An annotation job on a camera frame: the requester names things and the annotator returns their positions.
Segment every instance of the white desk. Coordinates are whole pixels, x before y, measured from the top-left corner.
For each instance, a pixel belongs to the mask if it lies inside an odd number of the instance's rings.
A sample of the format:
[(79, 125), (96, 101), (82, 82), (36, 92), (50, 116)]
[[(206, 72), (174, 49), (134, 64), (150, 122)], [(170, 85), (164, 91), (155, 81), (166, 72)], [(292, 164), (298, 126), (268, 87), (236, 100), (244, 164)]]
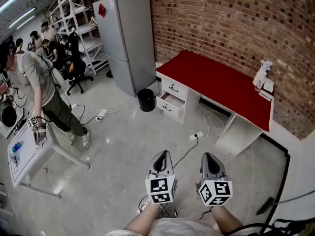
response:
[[(7, 148), (9, 170), (14, 187), (18, 185), (28, 188), (32, 191), (45, 194), (47, 196), (61, 198), (60, 195), (56, 195), (50, 192), (46, 192), (31, 186), (31, 179), (35, 174), (44, 166), (44, 164), (49, 160), (49, 158), (58, 152), (62, 156), (68, 158), (72, 162), (82, 165), (86, 169), (90, 166), (87, 163), (79, 160), (70, 153), (68, 153), (64, 148), (62, 148), (57, 141), (54, 131), (51, 128), (50, 123), (47, 124), (46, 137), (47, 140), (44, 142), (42, 148), (39, 152), (35, 151), (35, 140), (33, 133), (30, 128), (28, 128), (27, 123), (18, 131), (16, 136), (10, 142)], [(18, 157), (18, 164), (15, 164), (11, 159), (11, 150), (17, 142), (23, 142), (22, 147), (16, 152)]]
[(273, 100), (254, 90), (252, 78), (206, 57), (182, 51), (156, 69), (162, 80), (157, 107), (183, 124), (200, 97), (231, 113), (216, 145), (236, 156), (263, 131), (269, 131)]

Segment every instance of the gray refrigerator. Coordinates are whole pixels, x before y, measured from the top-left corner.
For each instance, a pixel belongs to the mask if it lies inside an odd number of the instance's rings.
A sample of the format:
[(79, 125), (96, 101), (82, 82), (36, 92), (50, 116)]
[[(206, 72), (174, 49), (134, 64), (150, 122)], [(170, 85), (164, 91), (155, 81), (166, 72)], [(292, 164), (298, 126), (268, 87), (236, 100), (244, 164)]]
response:
[(93, 8), (116, 85), (136, 96), (156, 79), (150, 0), (101, 0)]

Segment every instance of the open drawer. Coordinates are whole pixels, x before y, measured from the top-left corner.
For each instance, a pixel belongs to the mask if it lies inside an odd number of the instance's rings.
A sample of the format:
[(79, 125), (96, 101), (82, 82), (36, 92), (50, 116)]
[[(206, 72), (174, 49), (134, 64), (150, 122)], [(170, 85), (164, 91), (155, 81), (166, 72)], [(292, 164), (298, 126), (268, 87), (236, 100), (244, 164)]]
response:
[(161, 97), (157, 97), (157, 107), (166, 115), (179, 119), (184, 114), (185, 101), (165, 92)]

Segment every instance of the black office chair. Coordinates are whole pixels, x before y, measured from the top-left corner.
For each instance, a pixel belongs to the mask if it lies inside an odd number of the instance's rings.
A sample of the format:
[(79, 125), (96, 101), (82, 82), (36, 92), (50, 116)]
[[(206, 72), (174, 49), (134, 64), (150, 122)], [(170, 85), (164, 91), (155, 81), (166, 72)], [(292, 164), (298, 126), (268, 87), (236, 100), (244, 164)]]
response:
[(80, 52), (79, 52), (79, 36), (75, 32), (71, 33), (69, 38), (68, 38), (70, 48), (71, 48), (71, 56), (72, 56), (72, 64), (74, 67), (74, 71), (69, 72), (68, 78), (74, 80), (69, 81), (69, 84), (71, 85), (69, 90), (67, 91), (67, 95), (70, 95), (71, 89), (73, 89), (76, 85), (79, 86), (81, 89), (81, 93), (84, 93), (80, 82), (86, 81), (86, 80), (91, 80), (93, 81), (92, 76), (85, 76), (85, 67), (86, 64), (83, 62), (83, 60), (80, 57)]

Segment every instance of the dark pants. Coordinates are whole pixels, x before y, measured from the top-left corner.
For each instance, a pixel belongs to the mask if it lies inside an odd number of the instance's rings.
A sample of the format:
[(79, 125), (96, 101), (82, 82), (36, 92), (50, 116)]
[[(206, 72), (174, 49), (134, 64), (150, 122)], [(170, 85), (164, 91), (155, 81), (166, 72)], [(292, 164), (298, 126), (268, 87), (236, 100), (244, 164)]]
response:
[(42, 109), (49, 120), (64, 132), (72, 130), (77, 136), (83, 136), (86, 133), (85, 127), (83, 127), (77, 117), (71, 113), (71, 109), (60, 98), (56, 90), (54, 96)]

